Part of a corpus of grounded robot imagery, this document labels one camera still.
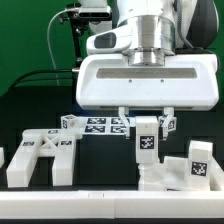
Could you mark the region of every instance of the green wall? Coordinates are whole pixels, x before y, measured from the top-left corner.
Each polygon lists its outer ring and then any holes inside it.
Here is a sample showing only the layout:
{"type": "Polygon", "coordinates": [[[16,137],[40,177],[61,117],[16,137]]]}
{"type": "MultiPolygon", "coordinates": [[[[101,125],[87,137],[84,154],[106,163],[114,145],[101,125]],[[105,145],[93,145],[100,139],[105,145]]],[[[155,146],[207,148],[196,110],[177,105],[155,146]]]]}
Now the green wall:
{"type": "MultiPolygon", "coordinates": [[[[0,95],[6,92],[9,85],[22,74],[52,68],[46,41],[47,26],[55,13],[72,2],[74,1],[0,1],[0,95]]],[[[215,3],[220,16],[220,30],[211,49],[224,64],[224,1],[215,0],[215,3]]],[[[62,26],[55,22],[51,37],[58,68],[73,67],[75,56],[69,24],[62,26]]],[[[85,37],[81,40],[83,46],[84,43],[85,37]]],[[[221,99],[224,102],[224,66],[218,74],[218,82],[221,99]]]]}

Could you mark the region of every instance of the cable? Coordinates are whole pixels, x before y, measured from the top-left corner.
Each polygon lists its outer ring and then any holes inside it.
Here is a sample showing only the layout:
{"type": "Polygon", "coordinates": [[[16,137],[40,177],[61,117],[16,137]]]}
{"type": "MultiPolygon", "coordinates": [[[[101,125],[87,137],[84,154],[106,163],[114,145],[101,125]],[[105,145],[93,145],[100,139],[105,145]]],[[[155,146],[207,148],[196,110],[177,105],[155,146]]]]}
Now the cable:
{"type": "Polygon", "coordinates": [[[177,0],[177,31],[180,39],[184,42],[184,44],[188,47],[193,49],[193,45],[183,36],[182,34],[182,0],[177,0]]]}
{"type": "MultiPolygon", "coordinates": [[[[71,78],[58,78],[59,80],[72,80],[72,77],[71,78]]],[[[54,79],[27,79],[27,80],[23,80],[23,81],[20,81],[20,82],[17,82],[16,85],[18,84],[21,84],[21,83],[26,83],[26,82],[42,82],[42,81],[55,81],[55,78],[54,79]]]]}
{"type": "MultiPolygon", "coordinates": [[[[52,51],[52,47],[51,47],[51,41],[50,41],[50,34],[51,34],[51,27],[52,27],[52,24],[54,22],[54,20],[60,16],[61,14],[63,13],[67,13],[67,12],[74,12],[76,9],[73,8],[73,9],[65,9],[63,11],[60,11],[58,12],[57,14],[55,14],[51,21],[49,22],[48,24],[48,28],[47,28],[47,44],[48,44],[48,50],[49,50],[49,53],[50,53],[50,57],[51,57],[51,61],[52,61],[52,64],[53,64],[53,68],[54,70],[57,70],[57,66],[56,66],[56,62],[55,62],[55,58],[54,58],[54,55],[53,55],[53,51],[52,51]]],[[[59,80],[58,80],[58,74],[56,74],[56,78],[57,78],[57,85],[59,86],[60,83],[59,83],[59,80]]]]}
{"type": "Polygon", "coordinates": [[[9,90],[10,89],[13,89],[17,83],[19,83],[21,80],[27,78],[27,77],[30,77],[30,76],[33,76],[33,75],[37,75],[37,74],[46,74],[46,73],[50,73],[50,74],[58,74],[58,73],[72,73],[72,69],[57,69],[57,70],[37,70],[37,71],[32,71],[32,72],[29,72],[29,73],[26,73],[22,76],[20,76],[19,78],[17,78],[13,83],[12,85],[9,87],[9,90]]]}

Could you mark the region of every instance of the white robot body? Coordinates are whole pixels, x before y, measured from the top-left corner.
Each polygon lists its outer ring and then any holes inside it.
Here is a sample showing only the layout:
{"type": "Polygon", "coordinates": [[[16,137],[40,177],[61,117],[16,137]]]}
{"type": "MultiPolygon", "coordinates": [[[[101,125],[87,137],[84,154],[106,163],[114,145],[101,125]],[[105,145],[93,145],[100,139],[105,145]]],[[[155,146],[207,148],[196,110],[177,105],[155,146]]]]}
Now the white robot body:
{"type": "Polygon", "coordinates": [[[166,57],[164,67],[128,66],[122,54],[89,56],[77,101],[84,109],[209,110],[219,99],[215,55],[166,57]]]}
{"type": "MultiPolygon", "coordinates": [[[[197,0],[183,1],[187,36],[197,0]]],[[[176,55],[174,0],[118,0],[118,27],[91,36],[81,68],[77,101],[84,109],[209,110],[218,102],[217,57],[176,55]]]]}

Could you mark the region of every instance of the black cable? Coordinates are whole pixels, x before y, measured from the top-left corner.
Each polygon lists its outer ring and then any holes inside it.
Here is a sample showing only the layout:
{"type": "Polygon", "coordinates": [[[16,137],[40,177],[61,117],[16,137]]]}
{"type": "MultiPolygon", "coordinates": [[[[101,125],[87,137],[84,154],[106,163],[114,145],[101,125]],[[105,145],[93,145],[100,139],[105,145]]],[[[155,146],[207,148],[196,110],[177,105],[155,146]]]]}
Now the black cable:
{"type": "Polygon", "coordinates": [[[9,90],[10,89],[13,89],[17,83],[19,83],[21,80],[27,78],[27,77],[30,77],[30,76],[33,76],[33,75],[37,75],[37,74],[59,74],[59,73],[72,73],[72,69],[48,69],[48,70],[37,70],[37,71],[32,71],[32,72],[29,72],[29,73],[26,73],[22,76],[20,76],[18,79],[16,79],[12,85],[9,87],[9,90]]]}
{"type": "Polygon", "coordinates": [[[16,85],[25,83],[25,82],[43,82],[43,81],[56,81],[57,79],[59,80],[72,80],[72,78],[54,78],[54,79],[27,79],[27,80],[22,80],[16,83],[16,85]]]}

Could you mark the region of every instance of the black table surface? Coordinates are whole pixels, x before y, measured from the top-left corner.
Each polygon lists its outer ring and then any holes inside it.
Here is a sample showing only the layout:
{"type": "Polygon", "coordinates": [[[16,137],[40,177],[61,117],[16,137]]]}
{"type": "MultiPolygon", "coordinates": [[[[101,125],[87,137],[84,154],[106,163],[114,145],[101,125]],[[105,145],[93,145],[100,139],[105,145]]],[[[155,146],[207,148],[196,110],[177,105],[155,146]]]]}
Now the black table surface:
{"type": "MultiPolygon", "coordinates": [[[[117,117],[117,111],[84,111],[72,102],[71,87],[17,87],[0,97],[0,147],[4,148],[5,164],[0,169],[0,190],[137,190],[138,169],[135,163],[135,142],[124,136],[85,136],[77,142],[73,186],[53,187],[52,158],[39,158],[30,185],[24,189],[8,189],[6,169],[26,129],[60,128],[61,116],[117,117]]],[[[158,111],[131,111],[130,116],[160,116],[158,111]]],[[[191,140],[213,142],[213,156],[224,169],[224,105],[208,112],[176,112],[177,131],[166,142],[159,143],[161,162],[164,156],[187,157],[191,140]]],[[[28,221],[4,220],[4,223],[28,221]]],[[[33,220],[32,223],[43,223],[33,220]]],[[[224,223],[216,220],[67,220],[66,223],[224,223]]],[[[48,220],[61,223],[61,220],[48,220]]]]}

